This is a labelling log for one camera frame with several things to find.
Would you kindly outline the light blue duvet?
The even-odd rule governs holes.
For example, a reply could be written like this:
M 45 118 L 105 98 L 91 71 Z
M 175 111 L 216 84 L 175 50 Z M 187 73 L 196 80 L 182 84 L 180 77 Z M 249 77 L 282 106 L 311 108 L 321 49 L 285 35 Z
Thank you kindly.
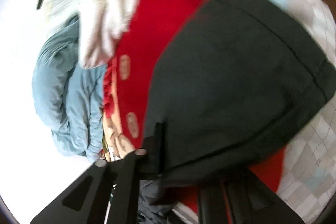
M 33 99 L 58 151 L 95 162 L 102 151 L 106 67 L 80 66 L 79 27 L 79 17 L 73 16 L 42 46 L 33 73 Z

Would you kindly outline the red floral blanket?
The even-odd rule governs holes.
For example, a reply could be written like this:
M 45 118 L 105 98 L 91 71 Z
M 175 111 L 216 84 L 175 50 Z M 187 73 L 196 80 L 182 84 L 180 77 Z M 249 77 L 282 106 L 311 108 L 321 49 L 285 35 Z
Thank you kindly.
M 154 66 L 165 48 L 183 30 L 208 0 L 140 0 L 130 31 L 122 38 L 112 61 L 110 76 L 114 109 L 118 110 L 122 132 L 139 135 L 135 147 L 143 146 L 143 126 Z M 272 192 L 280 181 L 283 147 L 263 161 L 248 167 Z M 198 209 L 198 185 L 183 186 L 178 201 Z

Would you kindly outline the white quilted mat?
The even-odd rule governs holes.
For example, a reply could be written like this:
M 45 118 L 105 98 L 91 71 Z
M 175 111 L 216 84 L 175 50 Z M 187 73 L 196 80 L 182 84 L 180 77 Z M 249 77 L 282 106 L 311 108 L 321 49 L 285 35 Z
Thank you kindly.
M 335 61 L 334 0 L 270 0 L 297 19 Z M 290 141 L 278 195 L 305 221 L 315 220 L 335 193 L 335 100 Z

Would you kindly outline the black jacket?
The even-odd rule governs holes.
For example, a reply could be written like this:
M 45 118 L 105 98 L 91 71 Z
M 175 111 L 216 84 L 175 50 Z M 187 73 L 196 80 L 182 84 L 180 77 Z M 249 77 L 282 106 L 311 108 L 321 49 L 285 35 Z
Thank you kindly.
M 208 0 L 154 66 L 143 142 L 165 122 L 164 168 L 142 180 L 139 223 L 180 223 L 178 191 L 273 155 L 335 94 L 335 67 L 267 0 Z

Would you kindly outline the white fluffy towel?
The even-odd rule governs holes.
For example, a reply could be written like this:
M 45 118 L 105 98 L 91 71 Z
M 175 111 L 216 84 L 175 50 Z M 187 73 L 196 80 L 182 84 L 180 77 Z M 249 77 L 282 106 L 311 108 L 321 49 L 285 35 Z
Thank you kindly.
M 140 0 L 80 0 L 79 63 L 84 69 L 106 64 L 128 32 Z

